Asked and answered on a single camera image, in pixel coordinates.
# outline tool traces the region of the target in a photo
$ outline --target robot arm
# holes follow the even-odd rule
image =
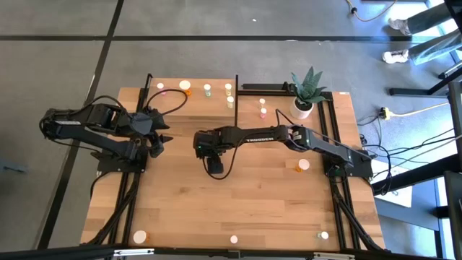
[[[159,136],[155,130],[168,128],[155,109],[127,113],[119,106],[108,104],[87,105],[80,110],[49,109],[40,120],[40,130],[45,138],[79,140],[102,148],[104,153],[92,153],[98,159],[111,157],[126,162],[140,160],[140,150],[149,151],[151,157],[162,153],[162,143],[171,138]],[[117,142],[97,133],[131,140]],[[141,142],[143,139],[148,140],[150,146]]]
[[[193,147],[199,159],[207,159],[211,174],[223,173],[219,156],[227,150],[249,142],[282,142],[291,150],[305,152],[313,150],[328,155],[334,163],[346,168],[353,166],[352,151],[345,146],[336,146],[314,136],[304,126],[272,126],[259,129],[240,129],[225,126],[210,131],[198,131],[194,135]]]

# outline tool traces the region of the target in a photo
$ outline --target shoe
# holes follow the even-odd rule
[[[402,34],[406,36],[411,36],[412,33],[409,31],[409,28],[407,27],[407,20],[402,20],[402,19],[388,19],[388,25],[392,27],[395,30],[399,30]]]
[[[401,51],[386,51],[382,55],[382,59],[384,62],[388,64],[394,64],[396,62],[404,63],[408,61],[409,50],[401,50]]]

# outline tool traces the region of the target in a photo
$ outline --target black table leg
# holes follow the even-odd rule
[[[447,78],[438,82],[435,86],[429,90],[415,90],[406,88],[390,88],[389,93],[393,96],[405,96],[405,97],[427,97],[427,98],[446,98],[449,90],[446,88],[449,82],[457,79],[462,75],[462,67],[457,69],[454,73],[449,75]]]

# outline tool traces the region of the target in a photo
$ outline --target potted plant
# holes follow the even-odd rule
[[[300,84],[297,75],[292,73],[292,80],[297,88],[295,92],[297,97],[290,106],[290,113],[293,117],[297,119],[307,118],[314,108],[313,104],[325,100],[325,98],[321,96],[321,91],[326,87],[318,87],[319,79],[321,79],[322,74],[323,72],[321,71],[315,75],[314,69],[311,67],[303,83]]]

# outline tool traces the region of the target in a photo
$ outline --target wooden tabletop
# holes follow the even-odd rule
[[[157,91],[158,82],[178,89],[183,79],[152,81],[149,96]],[[188,79],[192,95],[180,110],[165,117],[171,129],[162,133],[174,137],[165,151],[150,158],[136,200],[131,231],[144,230],[149,240],[143,246],[177,248],[241,248],[279,250],[339,250],[333,204],[328,179],[324,176],[321,156],[316,152],[293,152],[277,142],[244,144],[239,148],[228,178],[216,181],[204,171],[193,149],[193,134],[234,124],[234,109],[225,100],[225,84],[233,79]],[[204,84],[212,86],[212,96],[205,97]],[[118,99],[134,110],[139,89],[122,88]],[[335,92],[334,105],[341,141],[360,147],[359,134],[348,93]],[[155,97],[153,108],[163,112],[174,108],[184,98],[169,92]],[[268,114],[259,117],[259,98],[265,98]],[[293,97],[240,96],[237,121],[240,128],[275,126],[274,109],[290,116]],[[302,121],[321,131],[317,107]],[[328,123],[329,135],[332,130]],[[227,170],[232,150],[222,156]],[[305,158],[310,168],[297,173],[295,163]],[[82,242],[93,238],[114,210],[120,173],[102,178],[90,202]],[[354,212],[364,229],[379,246],[384,246],[380,223],[371,189],[360,178],[349,178]],[[344,226],[347,245],[351,247],[349,227]],[[119,228],[118,241],[121,240]],[[317,238],[321,231],[328,240]],[[232,244],[230,237],[238,242]]]

